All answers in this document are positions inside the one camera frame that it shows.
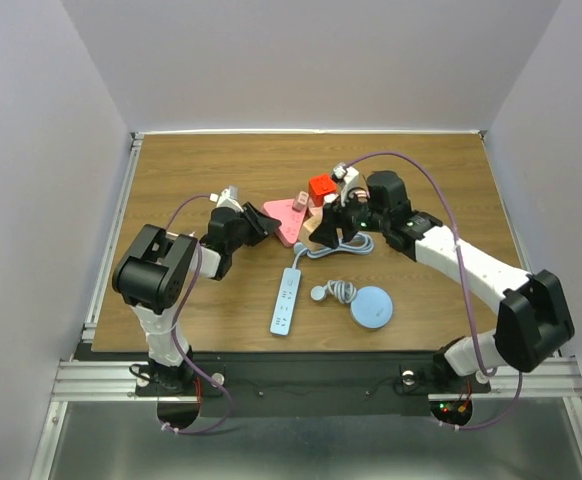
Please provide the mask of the pink triangular socket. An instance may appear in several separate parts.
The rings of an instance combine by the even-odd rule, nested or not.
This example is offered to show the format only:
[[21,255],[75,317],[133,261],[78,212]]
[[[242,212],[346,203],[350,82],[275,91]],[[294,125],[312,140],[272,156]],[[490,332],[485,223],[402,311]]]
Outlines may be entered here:
[[307,211],[307,207],[296,210],[293,206],[293,199],[272,200],[263,204],[263,212],[280,222],[275,233],[285,247],[293,247],[298,241]]

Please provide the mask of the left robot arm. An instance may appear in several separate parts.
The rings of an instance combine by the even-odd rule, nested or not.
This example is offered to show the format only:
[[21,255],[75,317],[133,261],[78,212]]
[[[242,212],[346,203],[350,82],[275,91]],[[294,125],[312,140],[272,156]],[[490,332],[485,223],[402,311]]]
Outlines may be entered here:
[[137,316],[148,347],[147,367],[132,370],[136,379],[173,394],[192,386],[192,348],[177,317],[193,287],[201,277],[222,280],[235,251],[258,245],[280,226],[247,202],[214,208],[200,239],[142,227],[112,275],[112,288]]

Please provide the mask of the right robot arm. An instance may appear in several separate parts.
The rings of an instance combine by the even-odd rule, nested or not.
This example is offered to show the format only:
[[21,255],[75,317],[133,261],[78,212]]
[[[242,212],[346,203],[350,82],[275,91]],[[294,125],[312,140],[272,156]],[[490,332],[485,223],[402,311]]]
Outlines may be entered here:
[[467,376],[510,366],[532,372],[571,340],[575,327],[558,277],[510,266],[459,237],[456,229],[412,208],[403,180],[393,171],[362,177],[337,166],[338,192],[322,206],[312,242],[335,248],[360,232],[376,232],[387,245],[416,263],[457,282],[466,301],[477,296],[497,316],[493,330],[452,341],[431,366],[434,384],[453,390]]

